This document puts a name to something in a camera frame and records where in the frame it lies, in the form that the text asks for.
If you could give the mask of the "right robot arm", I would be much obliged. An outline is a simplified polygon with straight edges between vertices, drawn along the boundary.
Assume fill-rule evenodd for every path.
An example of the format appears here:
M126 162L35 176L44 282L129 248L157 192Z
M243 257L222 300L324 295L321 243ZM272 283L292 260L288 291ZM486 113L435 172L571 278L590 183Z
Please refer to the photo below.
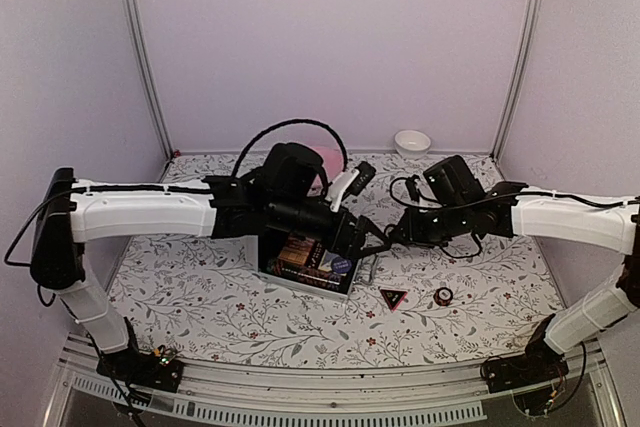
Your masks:
M486 191L459 155L434 164L423 176L437 204L407 204L389 232L395 243L444 248L465 234L474 241L486 235L547 237L604 247L624 257L597 289L539 324L517 362L524 382L539 382L557 358L638 311L637 198L582 197L508 181Z

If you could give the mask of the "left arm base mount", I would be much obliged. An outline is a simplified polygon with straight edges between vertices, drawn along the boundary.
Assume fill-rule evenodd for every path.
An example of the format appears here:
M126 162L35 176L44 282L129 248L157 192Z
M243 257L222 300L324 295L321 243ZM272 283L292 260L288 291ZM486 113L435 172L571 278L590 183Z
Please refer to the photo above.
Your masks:
M171 349L161 346L150 353L136 347L112 353L100 352L97 373L123 383L127 388L142 387L177 393L184 370Z

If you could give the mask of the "aluminium poker case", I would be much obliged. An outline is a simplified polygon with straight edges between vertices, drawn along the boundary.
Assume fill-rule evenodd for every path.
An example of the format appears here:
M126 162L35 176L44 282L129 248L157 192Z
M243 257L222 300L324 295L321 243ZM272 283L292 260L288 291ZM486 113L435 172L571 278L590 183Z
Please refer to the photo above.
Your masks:
M373 285L378 267L377 255L356 261L350 260L350 272L339 275L331 271L331 260L341 256L329 252L315 240L305 266L295 266L278 260L277 256L289 237L287 234L276 232L247 242L247 258L258 278L279 287L338 302L347 301L356 285Z

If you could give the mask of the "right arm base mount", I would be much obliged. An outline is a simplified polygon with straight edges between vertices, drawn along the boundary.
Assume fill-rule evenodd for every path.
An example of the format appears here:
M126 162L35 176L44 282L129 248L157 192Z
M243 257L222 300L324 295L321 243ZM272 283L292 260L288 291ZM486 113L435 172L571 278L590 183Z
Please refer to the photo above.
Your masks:
M568 373L565 356L556 353L544 342L527 346L519 355L491 357L480 366L480 376L490 393L560 380Z

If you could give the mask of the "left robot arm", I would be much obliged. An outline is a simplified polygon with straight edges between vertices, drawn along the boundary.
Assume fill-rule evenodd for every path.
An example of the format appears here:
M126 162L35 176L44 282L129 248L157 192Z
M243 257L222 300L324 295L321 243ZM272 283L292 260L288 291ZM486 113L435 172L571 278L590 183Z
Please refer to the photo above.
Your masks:
M138 381L148 373L148 359L138 351L125 318L84 267L87 242L156 234L229 239L278 231L360 260L390 247L370 219L354 216L342 204L374 174L362 163L329 181L322 157L293 142L273 146L263 164L244 175L232 172L188 183L97 183L60 168L34 213L30 274L61 298L98 350L110 355L116 371Z

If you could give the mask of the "orange short chip stack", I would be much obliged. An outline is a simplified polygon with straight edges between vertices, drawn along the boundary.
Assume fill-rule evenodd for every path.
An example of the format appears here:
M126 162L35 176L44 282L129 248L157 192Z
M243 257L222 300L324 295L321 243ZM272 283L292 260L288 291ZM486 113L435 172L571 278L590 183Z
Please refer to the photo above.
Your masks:
M434 292L434 302L438 306L446 307L451 304L453 300L453 292L448 287L440 287Z

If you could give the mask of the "black triangle card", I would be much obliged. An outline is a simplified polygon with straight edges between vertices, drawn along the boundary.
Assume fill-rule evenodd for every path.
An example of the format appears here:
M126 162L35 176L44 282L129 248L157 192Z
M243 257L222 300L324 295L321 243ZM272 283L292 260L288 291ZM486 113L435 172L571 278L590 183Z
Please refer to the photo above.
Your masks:
M397 289L381 288L379 292L391 312L395 312L407 296L407 291Z

